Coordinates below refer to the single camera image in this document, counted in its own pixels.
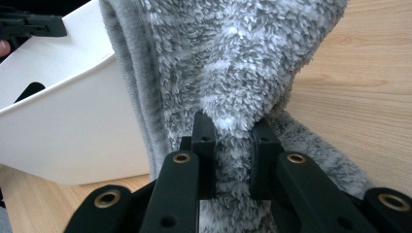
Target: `folded cloth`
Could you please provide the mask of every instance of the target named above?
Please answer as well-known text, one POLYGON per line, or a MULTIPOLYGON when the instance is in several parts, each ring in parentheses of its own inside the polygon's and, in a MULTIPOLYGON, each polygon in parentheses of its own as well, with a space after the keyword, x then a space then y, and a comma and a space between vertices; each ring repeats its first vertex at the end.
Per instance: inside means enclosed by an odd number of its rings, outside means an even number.
POLYGON ((285 112, 292 81, 342 17, 345 0, 100 0, 142 127, 152 179, 203 109, 218 130, 217 192, 201 232, 275 232, 270 202, 250 198, 249 131, 266 117, 286 150, 313 157, 343 190, 368 181, 285 112))

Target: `table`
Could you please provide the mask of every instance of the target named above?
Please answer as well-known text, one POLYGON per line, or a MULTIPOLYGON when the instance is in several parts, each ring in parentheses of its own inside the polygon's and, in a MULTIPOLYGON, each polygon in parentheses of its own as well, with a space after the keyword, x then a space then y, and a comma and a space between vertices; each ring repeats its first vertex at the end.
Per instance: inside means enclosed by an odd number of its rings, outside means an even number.
MULTIPOLYGON (((412 2, 350 1, 293 85, 288 111, 354 160, 379 186, 412 196, 412 2)), ((61 232, 95 188, 132 191, 148 176, 65 186, 1 167, 15 232, 61 232)))

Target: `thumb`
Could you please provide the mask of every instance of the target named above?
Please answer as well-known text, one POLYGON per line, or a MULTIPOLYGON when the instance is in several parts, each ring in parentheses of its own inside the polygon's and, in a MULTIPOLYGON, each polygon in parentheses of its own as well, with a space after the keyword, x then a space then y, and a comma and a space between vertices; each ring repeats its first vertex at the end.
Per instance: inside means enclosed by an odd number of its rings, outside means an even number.
POLYGON ((10 53, 10 44, 6 40, 0 40, 0 56, 10 53))

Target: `white basket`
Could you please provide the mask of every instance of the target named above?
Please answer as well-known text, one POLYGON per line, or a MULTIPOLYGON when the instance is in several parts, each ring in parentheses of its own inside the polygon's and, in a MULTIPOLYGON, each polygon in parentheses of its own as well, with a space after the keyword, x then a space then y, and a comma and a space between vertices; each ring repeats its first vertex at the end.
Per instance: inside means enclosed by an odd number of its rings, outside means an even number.
POLYGON ((63 21, 67 37, 33 37, 0 64, 0 163, 65 184, 147 174, 98 2, 63 21), (34 82, 46 89, 15 103, 34 82))

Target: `gray towel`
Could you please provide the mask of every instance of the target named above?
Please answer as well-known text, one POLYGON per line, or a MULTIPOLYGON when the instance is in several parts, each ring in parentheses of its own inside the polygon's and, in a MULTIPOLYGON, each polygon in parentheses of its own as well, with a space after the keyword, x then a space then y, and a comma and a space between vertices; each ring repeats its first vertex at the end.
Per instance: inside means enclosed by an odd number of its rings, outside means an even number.
POLYGON ((190 135, 197 110, 218 129, 218 196, 201 202, 201 232, 276 231, 270 203, 248 191, 249 130, 263 117, 286 150, 313 157, 341 189, 362 197, 364 173, 285 112, 295 74, 342 17, 345 0, 101 0, 101 7, 152 179, 190 135))

